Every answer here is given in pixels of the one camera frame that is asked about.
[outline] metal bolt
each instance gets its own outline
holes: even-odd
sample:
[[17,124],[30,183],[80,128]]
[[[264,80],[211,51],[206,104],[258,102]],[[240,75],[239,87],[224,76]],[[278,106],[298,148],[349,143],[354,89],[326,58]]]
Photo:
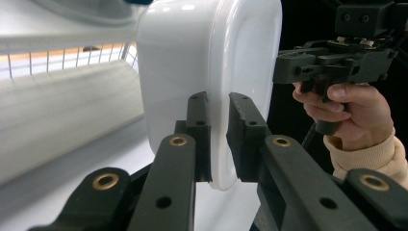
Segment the metal bolt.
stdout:
[[170,140],[170,144],[173,146],[183,146],[186,143],[187,139],[182,137],[175,137]]
[[273,143],[275,143],[278,146],[282,146],[282,147],[288,147],[292,145],[289,140],[286,140],[284,138],[275,138],[273,139]]
[[98,175],[92,183],[92,187],[98,191],[105,191],[115,186],[119,181],[119,176],[114,173],[103,173]]
[[378,178],[373,175],[364,174],[360,176],[360,181],[363,185],[369,187],[372,190],[376,191],[388,191],[390,186],[385,182],[385,180]]

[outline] hand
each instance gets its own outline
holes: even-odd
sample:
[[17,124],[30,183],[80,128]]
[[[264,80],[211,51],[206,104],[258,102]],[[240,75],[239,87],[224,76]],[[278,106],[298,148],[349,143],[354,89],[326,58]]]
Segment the hand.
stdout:
[[322,103],[321,95],[300,92],[294,83],[293,98],[303,103],[310,117],[340,122],[334,134],[342,140],[343,151],[354,151],[377,145],[390,136],[394,123],[384,96],[370,85],[337,84],[327,90],[331,102]]

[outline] black screw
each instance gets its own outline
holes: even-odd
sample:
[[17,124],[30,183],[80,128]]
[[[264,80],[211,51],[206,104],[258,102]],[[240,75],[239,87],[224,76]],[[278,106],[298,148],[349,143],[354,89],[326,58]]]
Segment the black screw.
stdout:
[[366,14],[363,14],[360,17],[360,21],[363,22],[363,23],[367,23],[367,22],[370,21],[370,17],[368,15],[366,15]]
[[343,16],[342,16],[343,22],[347,22],[347,21],[349,21],[350,19],[351,19],[350,14],[348,14],[348,13],[343,14]]

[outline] finger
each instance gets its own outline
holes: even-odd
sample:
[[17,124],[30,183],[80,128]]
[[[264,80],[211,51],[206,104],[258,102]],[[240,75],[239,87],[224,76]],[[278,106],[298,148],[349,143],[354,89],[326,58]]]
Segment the finger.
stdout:
[[323,120],[328,122],[340,122],[351,117],[351,113],[348,112],[339,112],[332,113],[327,110],[315,107],[312,105],[304,104],[303,105],[306,114],[312,117],[314,120]]
[[336,102],[354,102],[364,107],[373,106],[378,103],[378,100],[382,100],[382,95],[375,87],[349,83],[330,86],[327,96]]
[[344,110],[344,105],[337,102],[327,102],[323,103],[321,100],[321,95],[313,92],[298,94],[296,90],[293,91],[293,98],[303,104],[319,107],[321,109],[327,110],[332,113],[339,113]]
[[294,82],[293,85],[296,93],[301,94],[300,88],[302,86],[302,82]]

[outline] sleeve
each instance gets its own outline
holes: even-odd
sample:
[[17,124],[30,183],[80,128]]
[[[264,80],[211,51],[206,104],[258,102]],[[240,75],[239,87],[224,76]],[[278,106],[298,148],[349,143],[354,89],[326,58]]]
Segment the sleeve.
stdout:
[[324,144],[330,151],[334,167],[333,175],[345,179],[347,172],[355,168],[367,168],[386,174],[408,190],[408,166],[402,142],[392,134],[376,146],[346,152],[341,150],[342,141],[325,136]]

